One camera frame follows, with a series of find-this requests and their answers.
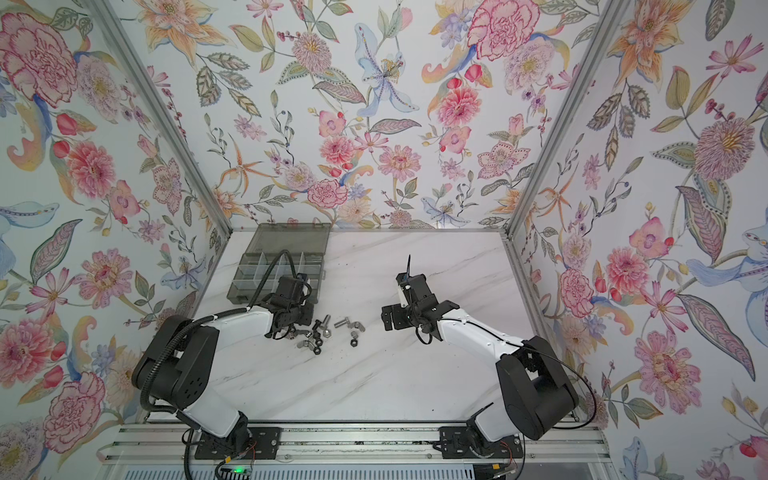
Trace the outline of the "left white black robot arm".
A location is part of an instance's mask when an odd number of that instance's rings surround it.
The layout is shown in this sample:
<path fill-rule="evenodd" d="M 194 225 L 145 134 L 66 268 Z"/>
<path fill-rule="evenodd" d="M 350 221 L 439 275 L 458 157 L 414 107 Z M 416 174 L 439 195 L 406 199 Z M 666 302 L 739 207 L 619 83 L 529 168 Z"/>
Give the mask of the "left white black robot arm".
<path fill-rule="evenodd" d="M 252 305 L 240 306 L 197 320 L 173 315 L 161 325 L 136 364 L 132 385 L 141 407 L 169 413 L 217 439 L 243 442 L 248 419 L 209 387 L 216 355 L 241 341 L 273 339 L 275 334 L 313 319 L 308 276 L 285 275 L 277 290 Z"/>

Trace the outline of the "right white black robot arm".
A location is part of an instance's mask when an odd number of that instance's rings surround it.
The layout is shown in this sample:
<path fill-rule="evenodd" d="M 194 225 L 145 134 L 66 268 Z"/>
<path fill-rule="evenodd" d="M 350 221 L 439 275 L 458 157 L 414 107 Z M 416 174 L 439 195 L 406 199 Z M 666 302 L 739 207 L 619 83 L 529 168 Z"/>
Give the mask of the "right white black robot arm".
<path fill-rule="evenodd" d="M 542 337 L 505 334 L 440 301 L 423 274 L 395 277 L 399 302 L 381 309 L 384 329 L 415 331 L 425 345 L 436 340 L 458 347 L 495 369 L 502 402 L 481 408 L 467 421 L 466 436 L 493 443 L 512 435 L 538 440 L 579 405 L 578 394 Z"/>

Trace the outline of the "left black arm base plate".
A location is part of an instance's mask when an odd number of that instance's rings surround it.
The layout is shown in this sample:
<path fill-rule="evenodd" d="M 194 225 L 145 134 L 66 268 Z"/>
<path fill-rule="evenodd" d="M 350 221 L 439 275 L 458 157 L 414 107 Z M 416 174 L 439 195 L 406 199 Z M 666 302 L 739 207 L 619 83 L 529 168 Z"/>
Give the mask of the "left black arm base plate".
<path fill-rule="evenodd" d="M 280 427 L 248 427 L 248 432 L 235 431 L 227 438 L 202 433 L 196 445 L 195 460 L 275 460 L 280 445 Z"/>

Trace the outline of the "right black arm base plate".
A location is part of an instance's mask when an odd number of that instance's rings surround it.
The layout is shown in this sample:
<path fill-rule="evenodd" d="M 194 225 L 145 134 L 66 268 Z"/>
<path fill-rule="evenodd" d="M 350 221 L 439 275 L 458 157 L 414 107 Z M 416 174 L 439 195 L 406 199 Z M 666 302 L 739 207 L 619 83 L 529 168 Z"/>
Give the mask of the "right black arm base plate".
<path fill-rule="evenodd" d="M 444 459 L 500 460 L 508 462 L 524 456 L 522 441 L 509 436 L 490 442 L 469 426 L 443 426 L 438 429 L 439 438 L 433 448 Z"/>

